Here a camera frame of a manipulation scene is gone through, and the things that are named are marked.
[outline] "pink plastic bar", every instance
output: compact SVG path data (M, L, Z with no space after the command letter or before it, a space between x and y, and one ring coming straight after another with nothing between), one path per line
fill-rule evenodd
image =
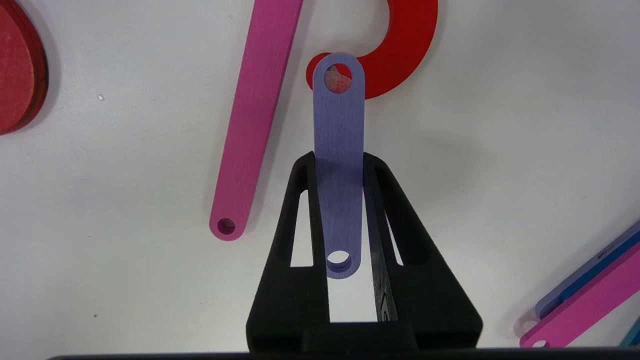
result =
M546 347L565 347L638 291L640 243L544 317L522 336L520 346L546 341Z
M209 219L219 239L238 239L246 227L301 7L302 0L253 5Z

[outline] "white surface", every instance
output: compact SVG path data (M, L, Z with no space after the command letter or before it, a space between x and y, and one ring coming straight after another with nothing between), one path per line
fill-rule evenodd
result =
M305 1L250 225L225 243L207 222L252 2L20 2L51 90L0 138L0 357L246 350L312 148L307 62L374 49L386 3ZM483 347L516 346L516 320L640 217L639 17L637 1L443 0L418 71L367 101L365 148L482 315ZM330 281L335 321L375 317L363 245L358 273ZM617 344L639 308L576 343Z

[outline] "red disc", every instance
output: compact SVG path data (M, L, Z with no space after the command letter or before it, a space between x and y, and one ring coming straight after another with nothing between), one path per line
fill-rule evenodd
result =
M400 85L420 65L429 49L438 20L438 0L387 0L389 29L382 43L358 58L364 69L365 99L380 96ZM316 65L329 53L316 55L307 66L307 83L313 84ZM349 76L344 66L336 66Z
M48 80L44 48L31 21L14 0L0 0L0 135L33 120Z

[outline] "red hook-shaped piece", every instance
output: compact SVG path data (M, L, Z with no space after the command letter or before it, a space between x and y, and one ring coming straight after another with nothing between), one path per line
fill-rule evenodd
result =
M366 76L365 99L380 96L408 78L427 53L436 29L438 0L387 1L387 35L374 51L358 58ZM316 65L329 54L318 54L307 65L310 88L313 88ZM350 76L345 66L336 68L343 76Z

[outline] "round hole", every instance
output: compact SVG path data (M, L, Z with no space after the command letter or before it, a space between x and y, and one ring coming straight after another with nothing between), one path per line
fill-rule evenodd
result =
M343 64L333 65L324 73L324 84L330 92L342 94L351 86L351 71Z
M218 230L224 235L229 235L236 230L236 224L229 218L222 218L218 222Z
M326 257L327 265L334 272L345 272L351 264L349 253L342 250L336 250Z
M533 344L533 347L548 347L549 344L547 343L546 340L538 340L535 342L535 344Z

